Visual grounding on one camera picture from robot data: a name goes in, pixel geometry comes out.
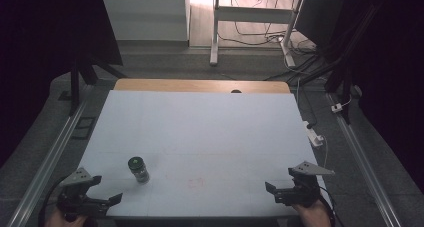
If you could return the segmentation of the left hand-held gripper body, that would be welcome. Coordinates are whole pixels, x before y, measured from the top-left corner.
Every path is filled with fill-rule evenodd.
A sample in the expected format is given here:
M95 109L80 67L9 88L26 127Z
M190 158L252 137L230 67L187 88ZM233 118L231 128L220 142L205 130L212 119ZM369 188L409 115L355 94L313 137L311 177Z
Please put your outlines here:
M109 207L108 200L92 199L87 196L88 182L93 178L84 168L79 168L60 182L62 188L57 207L67 221L75 221L78 216L103 217Z

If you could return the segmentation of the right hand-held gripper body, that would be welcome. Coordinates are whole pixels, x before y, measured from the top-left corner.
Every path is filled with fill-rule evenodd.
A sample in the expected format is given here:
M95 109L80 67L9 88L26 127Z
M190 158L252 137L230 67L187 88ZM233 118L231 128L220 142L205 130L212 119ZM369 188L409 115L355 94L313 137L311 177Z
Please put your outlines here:
M307 161L289 168L288 173L292 178L297 175L301 185L293 186L292 188L276 188L276 193L274 194L275 202L283 203L286 206L299 204L306 208L310 207L322 197L317 176L335 174L333 170L320 167Z

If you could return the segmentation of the person's left hand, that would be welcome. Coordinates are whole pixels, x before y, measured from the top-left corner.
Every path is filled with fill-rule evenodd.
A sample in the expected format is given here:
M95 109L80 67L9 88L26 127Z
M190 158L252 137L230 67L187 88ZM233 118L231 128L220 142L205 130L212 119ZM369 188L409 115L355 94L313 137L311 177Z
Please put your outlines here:
M55 209L43 227L83 227L86 216L78 216L75 221L68 222L59 209Z

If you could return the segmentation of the person's right hand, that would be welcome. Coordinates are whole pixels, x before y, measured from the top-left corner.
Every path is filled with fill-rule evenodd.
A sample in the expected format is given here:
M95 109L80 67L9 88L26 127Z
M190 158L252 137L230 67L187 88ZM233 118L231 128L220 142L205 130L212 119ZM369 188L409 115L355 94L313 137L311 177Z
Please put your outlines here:
M299 214L305 227L331 227L331 221L324 204L317 200L310 207L293 205L293 209Z

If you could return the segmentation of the black bottle with green dot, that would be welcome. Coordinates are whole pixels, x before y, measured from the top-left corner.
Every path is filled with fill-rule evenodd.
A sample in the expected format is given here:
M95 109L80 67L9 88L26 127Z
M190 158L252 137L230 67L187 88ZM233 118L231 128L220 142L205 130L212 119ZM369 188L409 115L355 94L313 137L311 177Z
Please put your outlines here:
M134 156L128 160L128 168L139 183L145 184L149 181L149 173L144 160L139 156Z

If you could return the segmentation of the white power strip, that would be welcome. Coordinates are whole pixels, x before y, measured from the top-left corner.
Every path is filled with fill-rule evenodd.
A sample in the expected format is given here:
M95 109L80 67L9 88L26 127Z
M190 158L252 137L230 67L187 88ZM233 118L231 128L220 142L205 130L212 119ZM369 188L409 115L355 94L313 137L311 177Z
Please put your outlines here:
M304 121L303 125L311 145L315 148L322 146L324 144L324 137L322 135L318 135L308 121Z

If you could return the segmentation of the white table mat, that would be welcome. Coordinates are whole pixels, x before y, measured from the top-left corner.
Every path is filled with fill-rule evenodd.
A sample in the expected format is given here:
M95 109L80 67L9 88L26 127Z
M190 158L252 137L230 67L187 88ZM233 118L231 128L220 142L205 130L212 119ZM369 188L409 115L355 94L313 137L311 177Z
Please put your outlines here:
M128 160L141 157L149 181ZM80 165L102 177L92 198L122 193L111 217L279 217L265 183L316 158L291 94L112 91Z

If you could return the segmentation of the black tripod stand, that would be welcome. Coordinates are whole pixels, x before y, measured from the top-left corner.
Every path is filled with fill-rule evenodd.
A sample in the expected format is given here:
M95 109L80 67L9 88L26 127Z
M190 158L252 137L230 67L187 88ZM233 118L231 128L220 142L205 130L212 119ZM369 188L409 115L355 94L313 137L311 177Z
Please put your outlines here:
M98 76L94 70L94 65L105 70L109 74L118 79L127 78L127 75L119 72L110 64L101 60L100 58L87 54L84 57L78 57L71 68L71 109L70 116L73 116L80 105L80 90L79 90L79 77L82 77L87 85L95 85L98 81Z
M350 44L361 18L353 14L354 7L345 6L343 0L303 0L295 28L317 46L319 57L326 61L324 67L300 80L303 86L330 73L324 84L327 92L342 87L342 101L350 100L352 79L347 60Z

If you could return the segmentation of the black curtain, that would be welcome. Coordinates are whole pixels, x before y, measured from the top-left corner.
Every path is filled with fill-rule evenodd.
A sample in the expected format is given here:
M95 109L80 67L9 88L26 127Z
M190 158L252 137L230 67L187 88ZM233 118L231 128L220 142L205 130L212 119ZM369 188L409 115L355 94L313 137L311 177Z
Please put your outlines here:
M347 60L359 106L424 193L424 0L304 0L296 29L334 61L369 3L380 7Z
M122 63L103 0L0 0L0 167L77 62Z

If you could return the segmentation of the white cabinet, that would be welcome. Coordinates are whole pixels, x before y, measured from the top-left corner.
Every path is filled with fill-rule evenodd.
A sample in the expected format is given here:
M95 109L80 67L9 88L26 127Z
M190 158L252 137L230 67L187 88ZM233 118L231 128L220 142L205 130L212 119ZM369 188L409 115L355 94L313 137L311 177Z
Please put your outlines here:
M189 0L103 1L117 40L189 40Z

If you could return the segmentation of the aluminium floor rail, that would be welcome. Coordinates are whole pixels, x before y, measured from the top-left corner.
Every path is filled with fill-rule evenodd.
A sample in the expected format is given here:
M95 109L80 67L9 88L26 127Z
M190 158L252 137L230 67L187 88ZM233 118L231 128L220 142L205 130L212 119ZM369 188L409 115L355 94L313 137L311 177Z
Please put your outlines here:
M64 127L47 152L46 157L38 168L6 227L25 227L87 105L87 98L90 91L91 89L88 88L82 93L82 96L79 98L80 104L76 107L74 113L67 118Z
M360 144L353 128L348 124L340 113L334 113L340 129L348 143L370 193L377 205L387 227L402 227L401 221L393 208L393 205L377 179L377 176Z

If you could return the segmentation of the white desk frame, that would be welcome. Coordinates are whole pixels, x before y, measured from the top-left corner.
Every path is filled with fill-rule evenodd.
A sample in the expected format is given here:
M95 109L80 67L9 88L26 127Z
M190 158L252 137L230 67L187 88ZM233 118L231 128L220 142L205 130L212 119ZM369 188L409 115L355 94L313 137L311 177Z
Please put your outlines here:
M281 49L284 54L286 65L290 68L295 66L288 44L297 20L303 0L294 0L291 9L268 9L254 7L230 7L221 6L219 0L213 4L213 32L211 40L210 65L218 63L218 24L220 21L252 22L252 23L275 23L286 24L287 30L283 37L279 37Z

